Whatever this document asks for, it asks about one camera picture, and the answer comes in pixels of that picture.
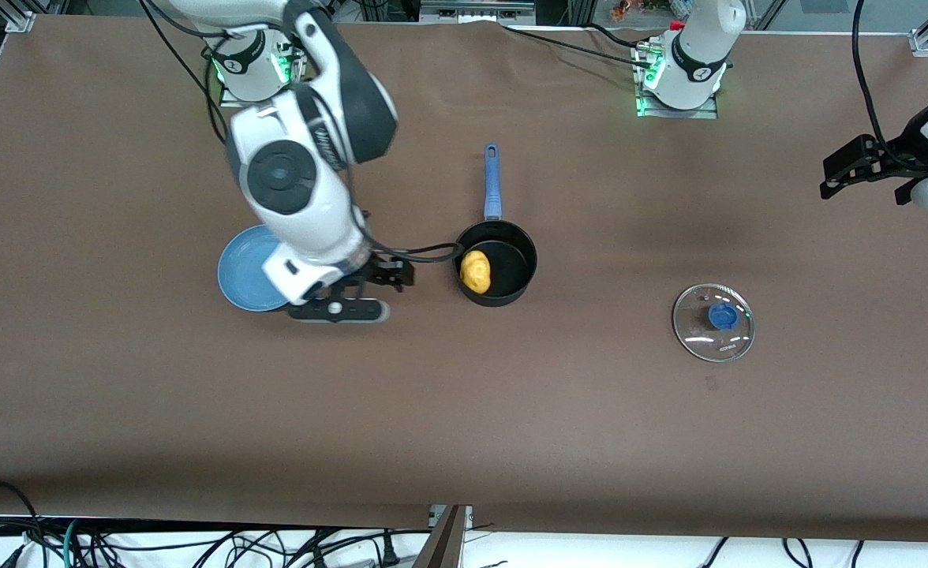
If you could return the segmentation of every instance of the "cable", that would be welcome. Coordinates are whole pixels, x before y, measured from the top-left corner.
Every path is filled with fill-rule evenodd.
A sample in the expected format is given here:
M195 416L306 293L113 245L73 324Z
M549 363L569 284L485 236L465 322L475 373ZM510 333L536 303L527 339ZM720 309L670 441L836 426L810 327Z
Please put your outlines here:
M10 492L14 493L16 497L19 497L19 500L23 503L25 510L28 511L28 515L30 515L30 518L32 519L32 524L35 526L36 532L39 535L39 539L45 540L46 533L43 532L43 527L39 525L39 515L36 514L35 507L32 506L32 503L30 503L30 500L28 500L28 497L25 496L25 493L21 492L19 488L16 488L16 486L6 481L0 481L0 488L9 490ZM50 555L47 553L47 547L44 546L43 547L43 568L47 568L49 565L50 565Z
M377 566L384 566L384 555L380 554L380 545L376 543L376 539L370 539L369 543L373 545L374 549L376 549Z
M68 524L68 529L64 532L64 568L71 568L71 536L74 535L75 525L78 525L77 518Z
M152 8L154 11L156 11L156 13L157 13L162 19L164 19L164 20L166 21L166 23L168 23L169 25L172 25L173 28L179 29L180 32L186 33L186 35L188 35L188 36L194 36L194 37L229 37L229 35L227 35L227 33L225 33L225 32L198 32L196 29L187 28L187 26L182 25L182 24L178 23L177 21L175 21L173 18L169 17L169 15L166 14L166 12L162 11L162 8L158 7L158 5L156 5L156 4L155 4L154 2L152 2L151 0L138 0L138 3L141 4L143 8L144 8L145 5L147 4L148 7L149 7L149 8Z
M182 547L203 547L203 546L208 546L208 545L214 545L214 543L216 542L218 541L217 540L202 540L199 543L183 543L179 545L164 545L161 547L125 547L121 545L111 545L109 543L107 543L104 546L108 547L108 549L121 550L124 552L157 552L161 550L177 550L177 549L181 549Z
M96 558L95 550L97 547L103 546L103 537L98 532L95 535L89 535L88 545L88 553L92 557L93 568L99 568L99 558Z
M103 539L101 536L99 538L101 543L106 543L107 540ZM103 560L107 562L107 566L110 568L122 568L121 557L117 554L115 550L107 550L107 545L104 545L99 548L99 553L103 555Z
M317 529L316 532L313 533L313 536L302 543L302 546L292 554L292 558L288 559L288 561L283 564L283 568L290 568L290 566L295 564L296 561L305 556L310 550L320 546L320 543L322 543L324 539L335 535L337 532L338 529Z
M392 536L393 535L428 535L429 533L431 533L431 531L414 531L413 529L404 529L403 531L388 531L386 533ZM327 556L328 554L331 554L335 551L341 550L343 547L349 547L352 545L356 545L356 544L359 544L360 542L365 542L366 540L373 540L373 543L375 543L374 539L378 539L383 535L384 535L384 532L378 532L378 533L375 533L375 535L349 536L349 538L347 539L341 539L341 540L338 540L338 542L329 543L326 546L320 547L320 550L316 551L316 553L313 554L313 557L310 558L309 561L306 561L305 564L303 564L299 568L309 568L309 566L315 563L315 561L320 560L324 556Z
M803 550L804 552L804 560L807 561L806 563L800 562L800 560L797 559L797 557L795 557L792 552L790 552L790 539L782 539L781 543L783 545L783 552L785 552L786 555L790 557L790 560L792 560L798 568L814 568L814 564L811 563L811 553L808 552L807 545L804 543L804 539L797 539L797 542L800 543L800 550Z
M716 562L717 555L720 554L720 549L723 549L728 539L730 539L730 536L724 536L723 539L720 539L719 542L717 542L717 545L713 547L713 552L709 553L709 560L706 560L705 564L699 568L713 568L713 562Z
M260 553L260 554L264 554L264 553L262 553L262 552L260 552L260 551L254 551L254 550L253 550L253 547L257 546L259 542L261 542L262 540L264 540L264 539L268 538L269 536L271 536L272 533L276 533L276 532L277 532L277 531L268 531L268 532L263 533L263 535L258 536L257 539L253 540L251 543L248 543L248 545L247 545L246 547L243 547L243 551L240 551L240 547L237 547L236 544L234 543L234 545L233 545L233 550L230 551L230 553L232 554L233 552L236 552L236 556L233 557L233 561L232 561L232 562L226 562L226 568L236 568L236 563L237 563L237 561L240 560L240 557L241 557L241 556L243 556L244 554L246 554L246 553L248 553L248 552L257 552L257 553Z
M608 37L608 39L610 39L613 43L618 43L622 47L631 47L633 50L636 48L636 42L626 42L625 39L621 39L617 35L613 35L613 33L609 32L608 29L604 26L592 21L581 25L580 28L596 29L598 32L604 33L604 37Z
M19 557L21 556L21 551L25 550L25 545L17 547L16 550L9 557L5 558L5 562L2 562L0 568L16 568L19 565Z
M316 90L310 89L310 94L312 94L313 99L322 105L324 111L327 112L327 115L330 116L331 124L335 126L337 130L338 138L341 141L342 149L345 152L345 156L351 155L351 145L348 144L348 140L345 140L345 134L341 132L341 127L338 126L337 120L335 120L334 113L331 112L330 105L327 104L327 101L324 101L324 97L320 96L320 93L317 93ZM369 233L369 230L363 226L361 220L359 220L359 215L356 215L356 205L355 205L355 180L352 176L352 165L349 163L348 159L345 161L345 177L348 178L348 193L349 193L349 212L352 215L352 222L355 222L356 229L359 229L359 233L362 234L362 237L365 238L373 248L378 249L378 251L384 252L394 256L395 258L402 259L410 263L445 263L456 259L457 256L461 256L464 253L464 245L461 245L460 242L443 242L441 245L431 245L431 247L423 248L409 248L406 251L395 251L395 249L387 247L387 245L382 244L376 238L373 238L373 235ZM452 249L452 251L447 252L446 255L441 256L416 256L419 252L431 252L439 251L439 249Z
M146 4L145 0L138 0L138 4L140 4L140 7L142 7L142 10L145 11L145 15L148 16L149 21L152 23L152 28L155 29L156 33L158 33L160 39L162 40L162 43L166 44L166 48L168 48L169 53L173 54L173 57L175 57L176 61L179 62L180 65L182 65L184 71L187 72L187 75L190 75L190 79L193 79L194 84L196 84L198 89L201 90L201 93L204 93L204 100L207 101L209 105L214 107L215 114L219 116L219 120L222 120L223 125L225 125L226 119L223 118L222 111L219 110L219 105L216 105L215 101L211 100L211 93L208 93L208 90L205 89L204 85L201 85L201 80L197 79L197 75L194 75L194 72L191 71L190 67L186 64L186 62L183 61L183 58L180 57L179 53L177 53L176 48L173 47L173 44L169 43L169 39L166 37L165 33L162 32L162 29L159 28L159 23L155 21L155 18L152 15L152 12L149 11L148 5ZM225 143L226 141L225 137L222 137L222 139L219 139L219 140L221 140L223 143Z
M281 563L282 563L282 564L285 564L285 555L286 555L286 552L285 552L285 543L283 542L283 540L281 540L281 535L279 535L279 533L277 533L277 532L275 533L275 539L278 541L278 547L280 547L280 549L281 549L281 553L280 553L280 554L281 554Z
M857 540L857 547L853 549L853 556L850 557L850 568L857 568L857 558L860 557L861 550L864 550L864 540Z
M226 119L223 118L219 105L211 100L211 69L215 67L215 56L219 54L219 48L225 42L226 39L223 37L216 43L215 47L211 49L211 53L208 54L208 60L204 62L204 90L208 93L208 97L204 98L204 108L208 112L208 122L211 122L211 130L214 130L216 139L219 139L223 144L226 143L226 138L229 136L229 125L226 123ZM219 123L215 122L216 115L218 115L219 120L222 120L221 132L219 131Z
M239 533L239 531L229 532L227 535L223 536L223 538L211 543L211 546L208 547L204 553L201 553L200 557L197 557L197 560L194 561L193 568L201 568L205 563L208 563L208 559L211 558L211 555L215 554L215 551L219 550L219 547L226 543L226 540L232 539L233 536L239 535Z
M530 37L531 39L537 39L539 40L539 42L554 43L556 46L568 47L570 48L570 50L583 51L584 54L597 55L598 58L606 58L606 60L623 62L623 64L632 65L633 67L642 67L644 69L650 67L650 64L648 64L648 62L638 62L638 61L633 61L630 58L620 58L618 57L618 55L604 54L604 53L601 53L601 51L595 51L595 50L587 50L586 47L573 46L572 43L559 42L559 40L557 39L548 39L548 37L544 37L542 35L534 35L533 33L524 32L524 30L522 29L507 28L507 26L503 26L503 29L507 29L509 32L518 33L518 35L520 36L526 36L526 37Z
M881 133L881 125L878 123L878 112L874 110L874 101L871 100L871 90L867 86L867 78L864 76L864 65L860 61L860 15L864 11L864 0L857 0L857 5L853 9L853 35L850 38L851 48L853 50L853 67L857 72L857 83L860 84L860 93L864 96L864 106L867 107L867 116L871 119L871 129L874 136L878 139L878 145L889 158L893 159L897 165L904 166L914 172L927 172L928 168L919 164L911 164L898 155L890 148L889 143L885 140L884 134Z

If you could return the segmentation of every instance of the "blue lid knob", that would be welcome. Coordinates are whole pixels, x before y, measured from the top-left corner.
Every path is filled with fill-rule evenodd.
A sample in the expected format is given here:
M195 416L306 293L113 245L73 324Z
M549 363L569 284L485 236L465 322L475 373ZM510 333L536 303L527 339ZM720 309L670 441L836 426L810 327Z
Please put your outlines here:
M717 330L734 330L738 326L738 310L728 302L709 306L709 323Z

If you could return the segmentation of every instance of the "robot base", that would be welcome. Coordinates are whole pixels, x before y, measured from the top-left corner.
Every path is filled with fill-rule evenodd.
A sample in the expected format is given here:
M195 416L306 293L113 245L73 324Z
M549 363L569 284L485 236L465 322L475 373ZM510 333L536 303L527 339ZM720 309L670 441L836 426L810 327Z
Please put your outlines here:
M358 271L338 280L327 289L327 296L317 296L304 305L288 305L286 311L292 320L305 323L382 323L391 315L391 306L375 298L363 298L366 284L391 286L399 292L404 286L414 285L414 266L399 259L386 260L376 252ZM354 288L353 297L345 297L345 290Z
M638 43L637 47L631 48L633 61L644 61L650 65L663 65L661 55L664 53L664 44L661 37L655 36L645 42ZM699 108L690 110L680 110L671 108L660 102L657 95L645 87L647 76L655 69L633 68L633 80L636 83L636 115L637 116L660 116L660 118L717 118L717 98L710 95L709 99Z

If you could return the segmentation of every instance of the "blue pan handle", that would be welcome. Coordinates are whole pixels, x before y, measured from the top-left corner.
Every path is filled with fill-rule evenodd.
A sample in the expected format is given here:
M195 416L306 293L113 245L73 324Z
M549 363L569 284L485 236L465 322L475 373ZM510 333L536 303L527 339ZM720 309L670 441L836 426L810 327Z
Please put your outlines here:
M503 218L503 194L500 191L500 147L485 147L485 220Z

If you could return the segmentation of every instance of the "black cable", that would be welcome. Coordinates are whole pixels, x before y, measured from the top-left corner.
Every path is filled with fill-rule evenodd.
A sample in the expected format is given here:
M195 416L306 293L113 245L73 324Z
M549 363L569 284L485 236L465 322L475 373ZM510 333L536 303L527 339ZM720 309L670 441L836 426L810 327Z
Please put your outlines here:
M857 83L860 84L860 93L864 96L864 106L867 107L867 116L871 120L871 129L874 136L878 139L878 145L882 148L889 158L893 159L898 166L903 166L915 172L927 172L928 168L919 164L911 164L898 155L890 148L889 142L885 140L881 132L881 125L878 123L878 112L874 110L874 101L871 99L871 90L867 86L867 78L864 76L864 65L860 61L860 15L864 11L864 0L857 0L857 5L853 9L853 35L850 38L850 46L853 50L853 67L857 72Z
M158 5L156 5L156 4L155 4L154 2L152 2L151 0L138 0L138 3L141 4L143 8L144 8L145 5L147 4L148 7L149 7L149 8L152 8L154 11L156 11L156 13L157 13L162 19L164 19L164 20L166 21L166 23L168 23L169 25L172 25L173 28L179 29L180 32L186 33L186 35L188 35L188 36L194 36L194 37L229 37L229 35L227 35L227 33L225 33L225 32L198 32L196 29L187 28L187 26L182 25L182 24L178 23L177 21L175 21L173 18L169 17L169 15L168 15L166 12L162 11L162 8L158 7Z
M219 105L216 105L215 101L211 100L211 93L208 93L208 90L205 89L204 85L201 85L201 80L197 78L197 75L194 75L194 72L191 71L189 65L187 65L186 62L183 61L183 58L180 57L179 53L177 53L176 47L173 47L173 44L169 43L169 39L166 37L165 33L162 32L162 29L159 28L159 22L155 21L155 18L152 15L152 12L149 11L145 0L138 0L138 4L140 4L140 7L142 7L142 10L145 11L145 15L148 16L149 22L152 23L152 28L155 29L156 33L158 33L160 39L162 40L162 43L166 44L166 48L168 48L169 53L173 54L173 57L175 57L176 61L179 62L180 65L182 65L184 71L187 72L187 75L190 75L190 79L193 79L194 85L197 85L198 89L201 90L201 93L204 93L204 100L207 101L209 105L212 105L212 107L214 107L215 114L219 116L219 120L222 120L223 125L225 125L226 119L223 118L222 111L219 111ZM225 137L222 137L222 139L220 140L223 143L225 143Z
M376 543L376 539L370 539L369 543L373 545L376 549L376 564L377 566L382 566L384 564L384 555L380 554L380 545Z
M226 540L232 540L233 536L239 535L239 533L239 531L229 532L223 536L223 538L211 543L211 546L208 547L204 553L201 553L200 557L197 557L197 560L194 561L193 568L201 568L205 563L208 563L208 559L211 558L211 555L215 554L215 551L219 550L219 547L226 543Z
M121 564L121 557L117 554L117 551L107 550L107 547L101 547L99 553L103 555L103 561L106 562L108 567L124 568L124 564Z
M860 557L861 550L864 550L864 540L857 540L857 547L853 549L853 556L850 557L850 568L857 568L857 558Z
M621 39L617 35L613 35L613 33L609 32L608 29L604 26L592 21L581 25L580 28L596 29L598 32L604 33L604 37L608 37L608 39L610 39L612 42L618 43L620 46L631 47L634 49L636 48L636 42L626 42L625 39Z
M338 122L335 120L334 112L331 112L330 105L327 104L327 101L324 101L324 97L320 96L320 93L312 89L310 89L309 92L312 93L313 98L320 103L320 106L323 107L327 115L330 116L331 124L334 125L335 130L337 130L338 138L341 141L345 156L351 155L351 148L348 141L345 140L345 134L341 132L341 127L338 126ZM360 222L359 215L356 215L355 181L352 176L352 165L348 163L347 159L345 162L345 177L348 177L349 213L352 215L352 222L355 223L356 229L359 229L359 233L362 234L362 237L365 238L374 249L378 249L378 251L384 252L384 254L391 255L393 258L402 259L410 263L445 263L456 259L457 256L461 256L464 253L464 245L461 245L460 242L443 242L441 245L431 245L431 247L424 248L409 248L407 251L395 251L395 249L382 244L382 242L373 238L369 230ZM452 251L442 256L415 256L418 252L438 251L438 249L452 249Z
M107 543L106 547L111 550L121 550L124 552L156 552L160 550L177 550L182 547L203 547L208 545L214 545L218 540L202 540L199 543L183 543L179 545L164 545L160 547L125 547L121 545L111 545Z
M388 531L386 533L392 536L393 535L428 535L429 533L431 533L431 531L414 531L414 529L402 529L402 531ZM313 557L310 558L309 561L306 561L305 564L303 564L299 568L309 568L309 566L315 563L315 561L320 560L324 556L327 556L328 554L331 554L335 551L341 550L343 547L357 545L359 543L365 542L366 540L373 540L373 543L375 543L374 539L379 539L381 536L384 536L384 533L377 532L377 533L374 533L374 535L349 536L349 538L347 539L341 539L341 540L337 540L337 542L334 542L334 543L328 543L327 545L320 547L320 550L315 552L315 554L313 554Z
M250 549L250 550L244 551L244 553L246 553L246 552L252 552L252 553L254 553L254 554L256 554L256 555L259 555L259 556L262 556L262 557L267 558L267 559L268 559L268 568L274 568L274 560L273 560L273 558L271 557L270 554L268 554L268 553L266 553L266 552L264 552L264 551L255 550L255 549Z
M280 547L281 549L281 552L279 553L281 554L281 563L285 564L285 555L286 555L285 543L283 542L283 540L281 540L281 535L279 535L277 531L275 531L275 539L278 541L278 547Z
M9 557L5 558L5 562L2 562L0 568L16 568L19 565L19 557L21 557L21 551L23 550L25 550L25 545L17 547Z
M559 42L557 39L548 39L548 37L544 37L543 35L535 35L535 33L524 32L522 29L507 28L507 26L503 26L503 29L507 29L509 32L518 33L520 36L537 39L539 42L554 43L556 46L568 47L570 50L583 51L584 54L597 55L597 57L606 58L606 60L623 62L623 64L632 65L633 67L642 67L644 69L650 67L648 62L633 61L630 58L620 58L618 55L602 54L600 51L587 50L586 47L573 46L572 43Z
M292 558L288 559L288 561L283 564L283 568L290 568L290 566L297 563L297 561L310 550L320 546L320 543L322 543L324 539L335 535L337 532L338 529L317 529L316 532L313 533L313 536L306 540L305 543L302 543L302 546L292 553Z
M99 568L99 559L97 559L95 556L95 550L96 550L96 547L101 546L102 542L103 542L103 537L100 536L98 532L93 533L93 535L89 535L88 553L89 553L89 556L92 557L93 568Z
M248 553L248 552L260 552L260 551L254 551L254 550L253 550L254 547L257 546L258 543L261 542L262 540L267 539L269 536L271 536L272 533L276 533L276 532L277 532L277 531L268 531L268 532L263 533L263 535L258 536L258 537L257 537L255 540L253 540L251 543L248 543L246 546L244 546L244 547L243 547L243 550L241 550L241 551L240 551L240 547L237 547L236 544L234 543L234 545L233 545L233 550L230 551L230 553L233 553L234 551L236 551L236 556L233 557L233 561L232 561L232 562L226 562L226 568L236 568L236 563L237 563L237 561L240 560L240 557L241 557L241 556L243 556L244 554L246 554L246 553Z
M78 536L72 535L71 542L69 543L71 556L77 561L75 566L81 566L82 568L88 568L88 561L85 560L85 552L82 551L81 542L78 542Z
M782 539L781 543L783 545L783 552L785 552L786 555L788 555L790 560L792 560L793 563L796 564L798 568L814 568L814 564L811 563L811 553L810 551L807 550L807 545L806 543L804 543L804 539L796 539L796 540L797 542L800 543L800 550L802 550L804 553L804 560L806 560L806 563L800 562L800 560L797 559L795 555L793 555L793 552L790 551L790 539Z
M55 528L53 529L53 531L50 531L49 529L46 528L47 526L46 518L41 518L41 520L39 520L39 525L41 525L44 528L43 532L45 533L46 536L52 536L53 538L58 539L58 540L63 538L63 535L64 535L63 529L61 529L61 531L58 531ZM25 532L25 535L28 536L31 542L39 544L39 546L41 546L41 548L44 551L49 549L50 552L53 552L54 554L57 555L58 558L61 559L61 562L64 562L64 557L59 547L55 547L54 545L51 545L50 543L46 541L45 538L39 538L39 534L37 533L37 524L34 521L25 521L25 520L21 520L21 518L0 518L0 526L17 526L20 529L27 529L27 532Z
M28 515L30 515L30 518L32 519L32 524L35 526L36 532L39 535L39 539L45 540L46 533L43 532L43 527L42 525L39 524L39 515L36 514L36 508L32 506L31 501L28 500L28 497L25 496L25 493L21 492L21 489L16 488L16 486L6 481L0 481L0 488L9 490L9 492L14 493L16 497L19 497L19 500L23 503L25 510L28 511ZM43 550L43 567L47 568L50 565L50 555L47 553L46 546L42 547L42 550Z
M699 568L713 568L713 562L716 562L717 556L720 554L720 549L723 549L728 539L730 539L730 536L724 536L724 538L721 538L719 542L717 542L717 545L713 547L713 552L709 553L709 560L706 560L705 564Z

